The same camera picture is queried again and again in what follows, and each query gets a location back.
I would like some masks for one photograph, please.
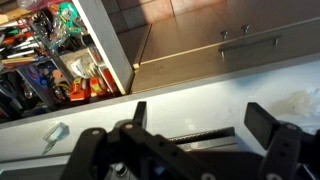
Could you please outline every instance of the drawer handle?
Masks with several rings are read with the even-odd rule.
[[[221,57],[224,60],[226,51],[230,51],[230,50],[234,50],[234,49],[238,49],[238,48],[243,48],[243,47],[247,47],[247,46],[253,46],[253,45],[264,43],[264,42],[268,42],[268,41],[272,41],[272,45],[273,46],[277,46],[279,44],[280,38],[281,38],[281,35],[276,35],[276,36],[273,36],[273,37],[260,39],[260,40],[257,40],[257,41],[254,41],[254,42],[248,43],[248,44],[234,45],[234,46],[229,46],[229,47],[222,47],[222,48],[219,48],[218,51],[221,53]]]

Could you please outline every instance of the tool organizer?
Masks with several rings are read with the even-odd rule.
[[[81,18],[77,18],[74,26],[81,27],[80,33],[60,34],[60,39],[67,37],[61,43],[57,41],[56,31],[71,26],[58,26],[50,8],[0,25],[5,36],[1,45],[1,122],[120,95]],[[83,90],[90,94],[81,97]]]

